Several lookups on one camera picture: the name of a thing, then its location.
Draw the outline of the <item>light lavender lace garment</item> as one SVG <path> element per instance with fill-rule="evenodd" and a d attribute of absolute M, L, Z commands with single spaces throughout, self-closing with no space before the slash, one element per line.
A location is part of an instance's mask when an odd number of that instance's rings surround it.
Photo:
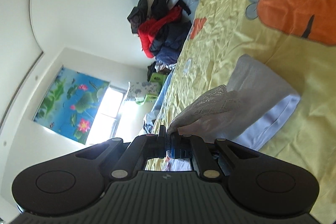
<path fill-rule="evenodd" d="M 167 134 L 197 135 L 206 143 L 228 139 L 258 151 L 288 121 L 300 99 L 272 69 L 242 55 L 228 84 L 199 96 L 174 118 Z"/>

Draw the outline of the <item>black clothes pile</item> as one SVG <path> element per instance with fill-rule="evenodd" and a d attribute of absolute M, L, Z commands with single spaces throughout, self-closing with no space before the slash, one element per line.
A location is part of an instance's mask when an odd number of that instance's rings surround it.
<path fill-rule="evenodd" d="M 139 26 L 149 19 L 159 20 L 167 16 L 174 7 L 181 7 L 187 15 L 191 14 L 190 8 L 183 0 L 139 0 L 127 16 L 131 33 L 136 34 Z"/>

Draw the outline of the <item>window with bright light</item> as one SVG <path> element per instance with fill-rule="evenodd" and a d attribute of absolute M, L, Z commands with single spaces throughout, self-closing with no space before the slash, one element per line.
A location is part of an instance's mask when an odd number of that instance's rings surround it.
<path fill-rule="evenodd" d="M 132 141 L 142 130 L 143 118 L 150 112 L 152 103 L 139 105 L 124 100 L 124 94 L 109 87 L 98 108 L 86 145 L 102 143 L 110 138 Z"/>

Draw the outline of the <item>floral white pillow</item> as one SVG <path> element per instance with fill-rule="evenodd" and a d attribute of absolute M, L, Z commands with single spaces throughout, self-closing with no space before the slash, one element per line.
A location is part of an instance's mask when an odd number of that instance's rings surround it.
<path fill-rule="evenodd" d="M 147 95 L 157 96 L 161 91 L 160 83 L 153 82 L 129 82 L 126 93 L 126 101 L 144 102 Z"/>

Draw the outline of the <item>green plastic stool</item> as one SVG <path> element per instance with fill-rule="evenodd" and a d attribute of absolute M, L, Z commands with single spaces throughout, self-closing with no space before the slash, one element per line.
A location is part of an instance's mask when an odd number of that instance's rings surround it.
<path fill-rule="evenodd" d="M 147 82 L 136 83 L 135 85 L 135 102 L 138 105 L 145 103 L 154 103 L 167 79 L 167 75 L 153 73 Z"/>

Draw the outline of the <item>lotus pond poster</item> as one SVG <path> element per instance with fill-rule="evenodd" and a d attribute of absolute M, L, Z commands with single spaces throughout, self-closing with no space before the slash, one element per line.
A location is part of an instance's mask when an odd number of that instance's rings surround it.
<path fill-rule="evenodd" d="M 34 122 L 85 144 L 109 82 L 61 67 L 39 105 Z"/>

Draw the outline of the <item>dark navy jacket pile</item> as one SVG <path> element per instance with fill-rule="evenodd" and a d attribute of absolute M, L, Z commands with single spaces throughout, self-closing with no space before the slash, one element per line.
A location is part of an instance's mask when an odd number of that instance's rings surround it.
<path fill-rule="evenodd" d="M 150 53 L 165 65 L 176 64 L 191 26 L 190 21 L 165 24 L 156 34 Z"/>

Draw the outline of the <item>red puffer jacket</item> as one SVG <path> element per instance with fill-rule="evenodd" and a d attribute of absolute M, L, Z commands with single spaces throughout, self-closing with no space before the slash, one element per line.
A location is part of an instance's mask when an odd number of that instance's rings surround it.
<path fill-rule="evenodd" d="M 145 53 L 146 57 L 149 59 L 154 58 L 154 55 L 150 51 L 150 46 L 152 45 L 156 34 L 159 30 L 168 23 L 175 22 L 182 17 L 182 8 L 173 7 L 167 14 L 160 20 L 155 20 L 154 18 L 147 20 L 141 24 L 138 28 L 138 37 L 141 41 L 142 51 Z"/>

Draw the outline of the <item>yellow carrot print quilt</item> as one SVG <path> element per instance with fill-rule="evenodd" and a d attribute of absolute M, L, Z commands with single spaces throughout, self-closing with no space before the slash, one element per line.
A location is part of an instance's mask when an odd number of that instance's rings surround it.
<path fill-rule="evenodd" d="M 227 84 L 250 55 L 286 80 L 301 100 L 262 152 L 315 175 L 311 214 L 335 221 L 335 0 L 200 0 L 154 124 L 170 122 L 204 92 Z"/>

